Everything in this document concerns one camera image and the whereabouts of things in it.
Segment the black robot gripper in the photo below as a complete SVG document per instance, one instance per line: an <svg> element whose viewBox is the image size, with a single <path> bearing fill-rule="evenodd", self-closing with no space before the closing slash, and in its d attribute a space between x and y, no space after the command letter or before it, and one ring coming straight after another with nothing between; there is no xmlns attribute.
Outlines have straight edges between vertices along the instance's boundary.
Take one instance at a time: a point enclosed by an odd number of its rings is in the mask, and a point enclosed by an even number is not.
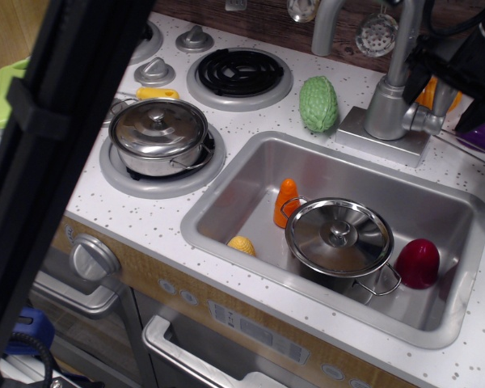
<svg viewBox="0 0 485 388"><path fill-rule="evenodd" d="M406 59L409 69L403 100L411 105L436 77L465 95L468 103L455 126L468 133L485 124L485 37L462 40L420 36Z"/></svg>

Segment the black foreground robot arm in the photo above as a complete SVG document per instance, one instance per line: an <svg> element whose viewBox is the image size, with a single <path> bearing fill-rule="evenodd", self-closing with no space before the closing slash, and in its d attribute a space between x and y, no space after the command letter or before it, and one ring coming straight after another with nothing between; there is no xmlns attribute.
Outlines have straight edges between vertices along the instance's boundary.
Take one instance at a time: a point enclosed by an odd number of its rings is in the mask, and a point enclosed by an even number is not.
<svg viewBox="0 0 485 388"><path fill-rule="evenodd" d="M50 2L27 72L11 83L0 140L0 358L152 7Z"/></svg>

